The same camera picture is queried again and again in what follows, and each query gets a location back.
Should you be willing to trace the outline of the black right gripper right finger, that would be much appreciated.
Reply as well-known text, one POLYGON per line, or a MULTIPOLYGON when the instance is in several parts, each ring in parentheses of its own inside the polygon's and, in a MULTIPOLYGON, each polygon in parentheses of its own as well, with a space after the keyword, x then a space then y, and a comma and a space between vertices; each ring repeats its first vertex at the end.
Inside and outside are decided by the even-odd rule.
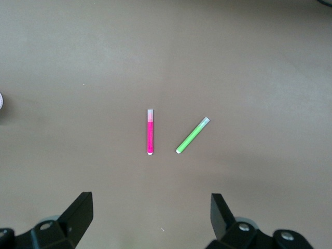
POLYGON ((211 194, 210 220, 216 239, 207 248, 313 248, 296 231, 279 229, 268 236, 252 220, 235 218, 219 193, 211 194))

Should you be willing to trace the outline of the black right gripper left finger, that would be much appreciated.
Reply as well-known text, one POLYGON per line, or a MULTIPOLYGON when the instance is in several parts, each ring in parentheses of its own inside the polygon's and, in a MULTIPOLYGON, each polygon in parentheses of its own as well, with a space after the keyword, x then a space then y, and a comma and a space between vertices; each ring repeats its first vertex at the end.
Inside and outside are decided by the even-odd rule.
POLYGON ((92 193, 82 192, 60 216, 44 219, 23 234, 1 228, 1 248, 76 248, 92 220, 92 193))

